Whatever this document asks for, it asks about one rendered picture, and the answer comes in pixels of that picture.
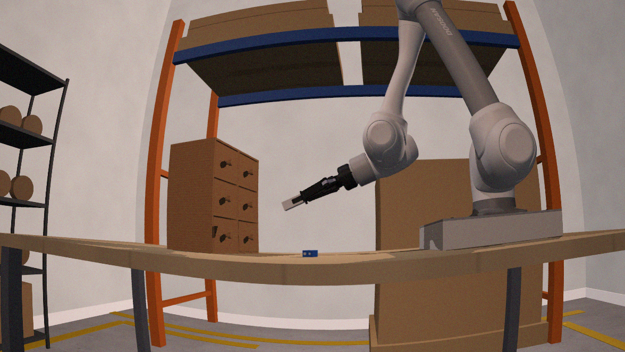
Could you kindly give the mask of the brown wooden chest of drawers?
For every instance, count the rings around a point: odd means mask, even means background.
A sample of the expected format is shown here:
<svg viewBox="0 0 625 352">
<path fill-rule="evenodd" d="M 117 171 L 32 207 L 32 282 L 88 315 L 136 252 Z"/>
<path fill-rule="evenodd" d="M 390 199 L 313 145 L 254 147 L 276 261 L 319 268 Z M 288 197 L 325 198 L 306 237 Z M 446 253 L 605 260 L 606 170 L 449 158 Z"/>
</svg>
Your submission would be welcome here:
<svg viewBox="0 0 625 352">
<path fill-rule="evenodd" d="M 216 141 L 238 152 L 238 183 L 214 175 Z M 259 161 L 249 154 L 213 137 L 171 144 L 167 186 L 167 249 L 211 254 L 259 254 L 239 252 L 238 221 L 258 224 L 258 221 L 238 218 L 238 187 L 258 190 L 239 184 L 239 154 Z M 237 217 L 214 211 L 214 178 L 237 186 Z M 215 215 L 215 216 L 214 216 Z M 214 217 L 237 221 L 238 251 L 214 251 Z"/>
</svg>

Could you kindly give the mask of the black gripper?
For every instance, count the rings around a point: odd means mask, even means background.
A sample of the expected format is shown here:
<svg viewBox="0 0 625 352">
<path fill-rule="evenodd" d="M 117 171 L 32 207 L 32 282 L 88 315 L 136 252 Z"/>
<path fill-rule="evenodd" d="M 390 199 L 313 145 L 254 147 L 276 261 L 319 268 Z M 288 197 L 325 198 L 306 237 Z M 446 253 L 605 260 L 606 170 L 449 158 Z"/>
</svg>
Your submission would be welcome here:
<svg viewBox="0 0 625 352">
<path fill-rule="evenodd" d="M 282 202 L 284 210 L 288 211 L 298 205 L 302 205 L 303 203 L 307 204 L 308 201 L 310 202 L 311 200 L 337 192 L 342 186 L 344 186 L 346 190 L 351 190 L 357 187 L 358 184 L 356 184 L 348 164 L 338 167 L 337 172 L 338 175 L 335 177 L 325 177 L 309 188 L 300 191 L 300 194 L 294 196 L 293 198 L 284 200 Z"/>
</svg>

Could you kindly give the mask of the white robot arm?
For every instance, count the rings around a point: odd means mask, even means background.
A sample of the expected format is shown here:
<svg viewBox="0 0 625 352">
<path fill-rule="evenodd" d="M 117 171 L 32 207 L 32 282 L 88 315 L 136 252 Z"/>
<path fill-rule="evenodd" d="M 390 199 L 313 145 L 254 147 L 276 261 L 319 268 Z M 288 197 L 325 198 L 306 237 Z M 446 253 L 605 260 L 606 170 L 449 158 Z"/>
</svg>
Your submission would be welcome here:
<svg viewBox="0 0 625 352">
<path fill-rule="evenodd" d="M 399 58 L 382 106 L 364 129 L 365 153 L 349 160 L 356 184 L 363 187 L 390 177 L 419 156 L 414 138 L 407 134 L 403 102 L 427 35 L 472 116 L 469 168 L 473 206 L 467 217 L 528 211 L 516 207 L 514 191 L 536 160 L 532 131 L 511 106 L 499 101 L 475 55 L 442 8 L 442 0 L 394 2 L 399 18 Z"/>
</svg>

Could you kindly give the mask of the blue 9v battery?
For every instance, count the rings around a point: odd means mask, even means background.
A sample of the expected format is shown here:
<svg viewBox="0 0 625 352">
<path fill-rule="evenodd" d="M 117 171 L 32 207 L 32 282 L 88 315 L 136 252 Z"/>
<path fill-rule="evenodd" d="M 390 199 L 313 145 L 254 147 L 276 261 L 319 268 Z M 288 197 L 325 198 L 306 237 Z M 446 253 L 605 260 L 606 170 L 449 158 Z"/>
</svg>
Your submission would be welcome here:
<svg viewBox="0 0 625 352">
<path fill-rule="evenodd" d="M 303 257 L 317 257 L 318 256 L 318 250 L 316 250 L 316 251 L 302 251 L 302 256 Z"/>
</svg>

